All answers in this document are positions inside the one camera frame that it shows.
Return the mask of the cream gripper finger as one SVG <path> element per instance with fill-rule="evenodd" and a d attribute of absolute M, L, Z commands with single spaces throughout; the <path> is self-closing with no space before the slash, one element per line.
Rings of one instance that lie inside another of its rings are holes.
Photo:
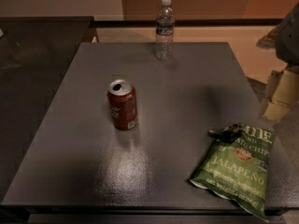
<path fill-rule="evenodd" d="M 282 71 L 273 70 L 268 78 L 261 116 L 280 121 L 299 101 L 299 66 L 288 64 Z"/>

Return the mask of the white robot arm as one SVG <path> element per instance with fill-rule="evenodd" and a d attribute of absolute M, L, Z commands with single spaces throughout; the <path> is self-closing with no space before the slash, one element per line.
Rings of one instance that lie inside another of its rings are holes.
<path fill-rule="evenodd" d="M 261 110 L 264 119 L 280 121 L 299 101 L 299 3 L 256 46 L 274 49 L 286 63 L 282 71 L 271 72 Z"/>

